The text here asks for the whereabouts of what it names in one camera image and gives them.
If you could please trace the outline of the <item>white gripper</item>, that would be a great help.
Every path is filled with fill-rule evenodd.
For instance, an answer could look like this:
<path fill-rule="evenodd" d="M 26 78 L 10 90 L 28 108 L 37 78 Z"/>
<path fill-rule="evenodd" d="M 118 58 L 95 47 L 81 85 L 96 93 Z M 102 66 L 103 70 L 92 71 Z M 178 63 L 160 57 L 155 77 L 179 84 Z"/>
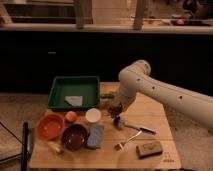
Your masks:
<path fill-rule="evenodd" d="M 120 92 L 115 94 L 115 106 L 119 109 L 120 113 L 125 112 L 133 102 L 133 96 L 125 95 Z"/>

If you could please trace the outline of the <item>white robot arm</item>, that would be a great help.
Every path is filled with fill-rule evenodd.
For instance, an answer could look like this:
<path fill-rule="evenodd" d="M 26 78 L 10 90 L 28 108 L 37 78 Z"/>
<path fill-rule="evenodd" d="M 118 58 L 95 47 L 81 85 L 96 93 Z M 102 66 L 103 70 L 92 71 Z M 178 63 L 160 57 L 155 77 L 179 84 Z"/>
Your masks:
<path fill-rule="evenodd" d="M 158 81 L 150 73 L 151 66 L 145 60 L 137 60 L 119 72 L 116 101 L 124 111 L 142 93 L 213 131 L 213 97 Z"/>

